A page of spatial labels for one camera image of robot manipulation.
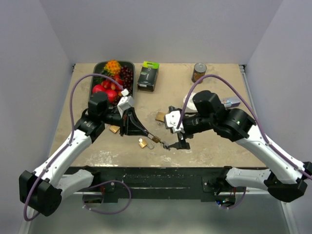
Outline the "long shackle brass padlock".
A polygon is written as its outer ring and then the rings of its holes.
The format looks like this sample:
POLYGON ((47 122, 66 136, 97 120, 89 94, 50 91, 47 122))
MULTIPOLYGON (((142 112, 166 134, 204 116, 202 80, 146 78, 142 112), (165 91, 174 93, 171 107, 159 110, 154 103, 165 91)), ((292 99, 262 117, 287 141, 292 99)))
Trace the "long shackle brass padlock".
POLYGON ((148 133, 147 138, 149 138, 151 141, 155 143, 161 143, 161 139, 151 133, 148 133))

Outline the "key with panda keychain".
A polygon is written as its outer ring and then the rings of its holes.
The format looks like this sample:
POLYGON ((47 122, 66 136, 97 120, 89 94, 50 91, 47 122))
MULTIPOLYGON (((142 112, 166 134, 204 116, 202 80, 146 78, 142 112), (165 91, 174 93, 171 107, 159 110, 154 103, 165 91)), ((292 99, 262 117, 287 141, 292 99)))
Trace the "key with panda keychain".
POLYGON ((161 144, 161 146, 162 146, 164 149, 170 150, 170 146, 169 146, 169 144, 168 144, 167 142, 161 141, 160 144, 161 144))

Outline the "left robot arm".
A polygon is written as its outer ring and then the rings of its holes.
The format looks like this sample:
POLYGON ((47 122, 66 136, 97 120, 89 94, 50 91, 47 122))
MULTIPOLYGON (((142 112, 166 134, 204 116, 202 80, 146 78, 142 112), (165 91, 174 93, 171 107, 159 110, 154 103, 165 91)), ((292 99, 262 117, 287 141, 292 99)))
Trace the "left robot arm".
POLYGON ((149 135, 138 120, 133 103, 132 96, 122 97, 114 111, 105 92, 92 94, 87 109, 72 125, 66 141, 33 172, 24 171, 19 176, 19 197, 25 205, 24 209, 30 207, 44 216, 50 216, 62 200, 78 190, 98 190, 101 179, 90 167, 84 167, 68 178, 62 176, 73 161, 101 135, 106 124, 118 126, 121 136, 149 135))

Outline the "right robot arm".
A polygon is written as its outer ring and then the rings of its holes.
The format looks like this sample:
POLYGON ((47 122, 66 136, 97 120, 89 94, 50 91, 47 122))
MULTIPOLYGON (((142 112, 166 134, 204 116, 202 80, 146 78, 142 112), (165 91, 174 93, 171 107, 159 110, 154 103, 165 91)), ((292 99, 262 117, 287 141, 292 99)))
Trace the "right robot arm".
POLYGON ((250 187, 267 191, 283 202, 302 197, 307 189, 305 180, 312 174, 311 162, 302 162, 282 150, 268 137, 262 136, 256 121, 245 111, 227 109, 217 94, 201 91, 193 97, 196 112, 185 116, 171 106, 164 117, 165 126, 177 134, 178 142, 170 148, 190 149, 187 138, 213 130, 217 135, 247 149, 266 165, 266 169, 240 169, 225 166, 207 183, 218 192, 234 187, 250 187))

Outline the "small brass padlock with key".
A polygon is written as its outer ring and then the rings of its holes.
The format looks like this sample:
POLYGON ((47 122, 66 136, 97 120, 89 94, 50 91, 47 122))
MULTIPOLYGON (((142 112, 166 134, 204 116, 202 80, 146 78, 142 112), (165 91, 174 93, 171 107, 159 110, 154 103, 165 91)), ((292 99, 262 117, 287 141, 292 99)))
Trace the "small brass padlock with key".
POLYGON ((143 138, 139 138, 138 139, 138 144, 141 148, 145 148, 147 147, 148 149, 152 150, 154 149, 154 144, 153 143, 148 143, 146 140, 144 140, 143 138))

